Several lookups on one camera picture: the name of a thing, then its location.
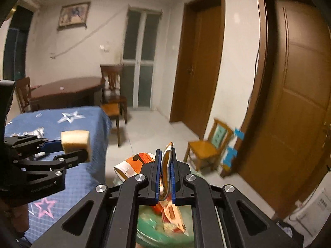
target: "silver screw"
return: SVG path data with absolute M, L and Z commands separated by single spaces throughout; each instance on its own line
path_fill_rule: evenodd
M 188 174 L 185 176 L 185 179 L 188 181 L 194 181 L 196 179 L 196 177 L 193 174 Z
M 97 191 L 97 192 L 103 192 L 103 191 L 105 191 L 107 189 L 107 187 L 105 186 L 105 185 L 98 185 L 96 188 L 95 188 L 95 190 Z
M 226 185 L 224 190 L 228 193 L 232 193 L 234 191 L 234 186 L 233 185 Z
M 137 174 L 135 178 L 137 181 L 143 181 L 146 179 L 146 176 L 143 174 Z

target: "blue tablecloth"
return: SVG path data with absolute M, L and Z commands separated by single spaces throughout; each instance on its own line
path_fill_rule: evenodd
M 33 243 L 70 208 L 98 184 L 105 183 L 105 162 L 111 122 L 99 107 L 78 107 L 42 110 L 24 113 L 10 121 L 5 136 L 22 135 L 24 132 L 44 128 L 44 138 L 60 139 L 62 131 L 90 131 L 92 158 L 67 170 L 66 189 L 54 195 L 29 203 L 30 229 L 26 238 Z M 52 153 L 42 160 L 52 160 L 63 152 Z

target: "small wooden chair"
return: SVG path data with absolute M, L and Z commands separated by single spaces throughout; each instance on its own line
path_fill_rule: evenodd
M 214 118 L 214 125 L 209 133 L 207 141 L 188 142 L 188 147 L 184 157 L 184 162 L 187 162 L 190 156 L 190 151 L 196 156 L 196 160 L 192 160 L 195 164 L 196 170 L 201 169 L 202 161 L 208 162 L 212 170 L 215 170 L 220 162 L 221 154 L 228 145 L 233 130 L 225 123 Z
M 109 90 L 111 94 L 108 98 L 106 98 L 106 89 L 102 89 L 102 102 L 103 103 L 118 103 L 120 106 L 120 115 L 122 113 L 124 114 L 124 121 L 125 124 L 127 124 L 127 102 L 126 97 L 117 95 L 116 90 L 119 90 L 119 80 L 120 75 L 122 73 L 122 70 L 124 68 L 124 65 L 122 64 L 109 64 L 109 65 L 100 65 L 101 69 L 101 76 L 102 78 L 108 77 L 108 83 L 109 83 Z
M 110 119 L 116 119 L 116 132 L 117 132 L 117 143 L 120 147 L 120 110 L 118 103 L 105 103 L 101 105 L 101 108 L 104 110 L 106 115 Z
M 29 112 L 29 100 L 31 97 L 30 77 L 16 80 L 15 94 L 19 101 L 20 112 Z

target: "framed picture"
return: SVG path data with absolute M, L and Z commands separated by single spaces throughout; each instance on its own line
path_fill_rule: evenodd
M 60 12 L 58 31 L 86 26 L 86 19 L 91 2 L 63 6 Z

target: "round wooden table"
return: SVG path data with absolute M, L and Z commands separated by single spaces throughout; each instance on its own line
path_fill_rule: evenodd
M 101 77 L 78 77 L 55 81 L 31 91 L 32 111 L 94 105 L 94 93 L 105 86 Z

